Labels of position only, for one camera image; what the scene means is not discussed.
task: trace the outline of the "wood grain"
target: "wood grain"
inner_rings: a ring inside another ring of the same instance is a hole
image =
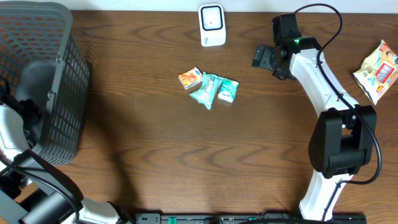
[[[93,65],[79,153],[59,167],[85,197],[130,211],[262,212],[294,209],[312,174],[308,142],[317,122],[298,82],[251,67],[258,44],[272,45],[276,13],[226,13],[227,42],[200,45],[195,12],[75,11],[73,33]],[[334,14],[299,14],[303,35],[324,44]],[[344,14],[340,36],[325,50],[329,66],[362,105],[353,80],[384,39],[398,52],[398,15]],[[233,104],[211,110],[182,88],[193,66],[237,80]],[[375,106],[384,166],[368,186],[347,186],[336,212],[364,212],[369,223],[395,223],[398,208],[398,85]],[[355,180],[368,179],[376,156]]]

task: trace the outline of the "candy wrapper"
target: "candy wrapper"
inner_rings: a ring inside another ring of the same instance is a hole
[[[202,74],[196,67],[178,76],[184,89],[189,89],[201,82]]]
[[[355,80],[369,99],[376,105],[381,96],[398,77],[398,57],[382,40],[380,46],[354,73]]]
[[[208,110],[211,109],[214,97],[218,87],[220,87],[224,78],[203,72],[203,83],[198,91],[190,94],[197,102],[204,104]]]
[[[238,86],[238,82],[225,78],[221,86],[220,93],[218,94],[218,98],[221,100],[225,100],[228,103],[232,103],[235,99]]]

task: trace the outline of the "green indicator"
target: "green indicator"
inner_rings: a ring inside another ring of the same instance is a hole
[[[177,218],[170,217],[169,218],[169,224],[177,224]]]

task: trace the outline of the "black square outline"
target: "black square outline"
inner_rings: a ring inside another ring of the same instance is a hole
[[[205,25],[204,25],[204,22],[203,22],[203,9],[209,8],[209,7],[217,7],[220,10],[220,19],[221,19],[221,27],[220,28],[215,28],[215,29],[206,29],[205,28]],[[222,29],[224,27],[224,24],[223,24],[223,13],[221,11],[221,7],[219,7],[219,6],[205,6],[205,7],[200,9],[200,15],[201,15],[201,27],[203,28],[203,30],[205,30],[205,31],[220,30],[220,29]]]

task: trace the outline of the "packet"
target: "packet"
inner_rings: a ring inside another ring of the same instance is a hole
[[[221,86],[220,93],[218,94],[218,98],[221,100],[225,100],[228,103],[232,103],[235,99],[238,86],[238,82],[225,78]]]
[[[201,82],[202,74],[196,67],[178,76],[184,89],[189,89]]]
[[[374,105],[398,77],[398,57],[381,40],[379,47],[365,60],[354,78]]]
[[[198,103],[204,104],[208,110],[211,109],[214,97],[218,87],[223,82],[224,78],[218,77],[213,74],[206,74],[203,72],[203,83],[199,90],[190,94]]]

